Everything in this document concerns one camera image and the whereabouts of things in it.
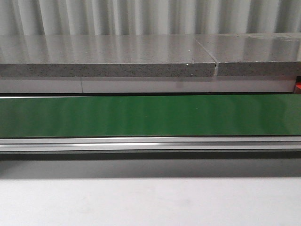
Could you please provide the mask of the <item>orange object at right edge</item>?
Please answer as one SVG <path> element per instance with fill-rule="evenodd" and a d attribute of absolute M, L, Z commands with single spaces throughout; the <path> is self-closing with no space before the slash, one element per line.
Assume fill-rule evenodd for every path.
<path fill-rule="evenodd" d="M 296 79 L 294 94 L 301 94 L 301 76 L 298 76 Z"/>

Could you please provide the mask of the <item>grey pleated curtain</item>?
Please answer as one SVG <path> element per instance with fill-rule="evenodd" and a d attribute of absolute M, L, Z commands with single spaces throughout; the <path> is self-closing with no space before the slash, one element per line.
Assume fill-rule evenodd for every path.
<path fill-rule="evenodd" d="M 299 32 L 298 0 L 3 0 L 2 35 Z"/>

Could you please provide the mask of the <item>grey speckled stone counter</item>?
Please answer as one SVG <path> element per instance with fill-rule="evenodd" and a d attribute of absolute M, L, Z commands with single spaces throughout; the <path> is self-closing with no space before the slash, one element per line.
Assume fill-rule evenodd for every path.
<path fill-rule="evenodd" d="M 4 35 L 7 93 L 294 93 L 299 33 Z"/>

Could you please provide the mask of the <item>green conveyor belt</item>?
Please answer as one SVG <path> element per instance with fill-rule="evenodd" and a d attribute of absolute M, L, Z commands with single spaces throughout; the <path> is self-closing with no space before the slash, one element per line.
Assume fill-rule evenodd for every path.
<path fill-rule="evenodd" d="M 0 136 L 299 135 L 294 94 L 3 98 Z"/>

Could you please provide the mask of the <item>aluminium conveyor frame rail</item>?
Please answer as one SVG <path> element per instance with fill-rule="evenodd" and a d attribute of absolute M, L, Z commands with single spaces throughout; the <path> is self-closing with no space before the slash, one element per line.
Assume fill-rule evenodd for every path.
<path fill-rule="evenodd" d="M 1 160 L 297 159 L 300 136 L 1 139 Z"/>

